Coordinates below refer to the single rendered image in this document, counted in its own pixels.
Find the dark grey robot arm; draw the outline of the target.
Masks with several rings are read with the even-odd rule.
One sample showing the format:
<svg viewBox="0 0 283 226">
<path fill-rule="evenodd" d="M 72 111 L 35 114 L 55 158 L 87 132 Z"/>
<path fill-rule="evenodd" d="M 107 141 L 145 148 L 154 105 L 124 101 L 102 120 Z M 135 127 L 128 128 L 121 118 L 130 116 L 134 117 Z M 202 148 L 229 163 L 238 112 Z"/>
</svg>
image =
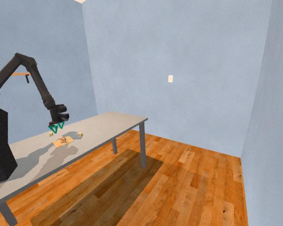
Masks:
<svg viewBox="0 0 283 226">
<path fill-rule="evenodd" d="M 8 78 L 13 74 L 13 72 L 20 66 L 23 65 L 26 67 L 26 70 L 30 73 L 41 97 L 43 100 L 44 106 L 50 110 L 51 115 L 53 116 L 54 121 L 60 121 L 61 119 L 68 121 L 69 114 L 61 114 L 67 111 L 64 104 L 56 105 L 53 97 L 48 92 L 41 75 L 37 68 L 37 63 L 34 58 L 28 57 L 19 53 L 16 53 L 15 56 L 3 67 L 0 71 L 0 88 L 8 80 Z M 58 109 L 58 110 L 57 110 Z M 59 114 L 59 115 L 56 115 Z"/>
</svg>

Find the orange flat mat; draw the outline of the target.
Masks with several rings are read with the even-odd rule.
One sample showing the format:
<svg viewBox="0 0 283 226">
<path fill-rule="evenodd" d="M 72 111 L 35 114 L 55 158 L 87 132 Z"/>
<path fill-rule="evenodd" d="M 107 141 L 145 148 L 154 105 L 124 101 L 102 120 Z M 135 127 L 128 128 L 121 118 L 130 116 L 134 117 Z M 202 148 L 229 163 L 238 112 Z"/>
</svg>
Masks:
<svg viewBox="0 0 283 226">
<path fill-rule="evenodd" d="M 56 141 L 53 141 L 53 144 L 54 144 L 55 147 L 57 148 L 57 147 L 60 147 L 60 146 L 62 146 L 62 145 L 71 143 L 71 142 L 73 142 L 73 141 L 74 141 L 74 140 L 73 140 L 70 136 L 68 136 L 68 137 L 66 137 L 66 141 L 56 140 Z"/>
</svg>

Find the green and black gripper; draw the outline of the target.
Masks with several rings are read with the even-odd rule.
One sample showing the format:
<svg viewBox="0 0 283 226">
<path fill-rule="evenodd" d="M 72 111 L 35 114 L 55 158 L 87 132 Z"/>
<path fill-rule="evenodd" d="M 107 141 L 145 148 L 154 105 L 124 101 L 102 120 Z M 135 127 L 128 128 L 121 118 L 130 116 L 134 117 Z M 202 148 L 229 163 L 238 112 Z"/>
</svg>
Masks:
<svg viewBox="0 0 283 226">
<path fill-rule="evenodd" d="M 51 115 L 52 121 L 49 122 L 49 126 L 48 126 L 48 127 L 56 134 L 56 133 L 57 133 L 58 126 L 57 126 L 57 125 L 55 126 L 54 124 L 58 124 L 59 127 L 60 127 L 61 129 L 63 129 L 63 125 L 64 125 L 64 122 L 65 122 L 65 121 L 64 121 L 64 120 L 54 121 L 53 116 L 55 116 L 55 115 Z M 60 125 L 61 122 L 62 122 L 62 127 L 61 127 L 61 125 Z M 56 131 L 54 131 L 53 128 L 55 128 Z"/>
</svg>

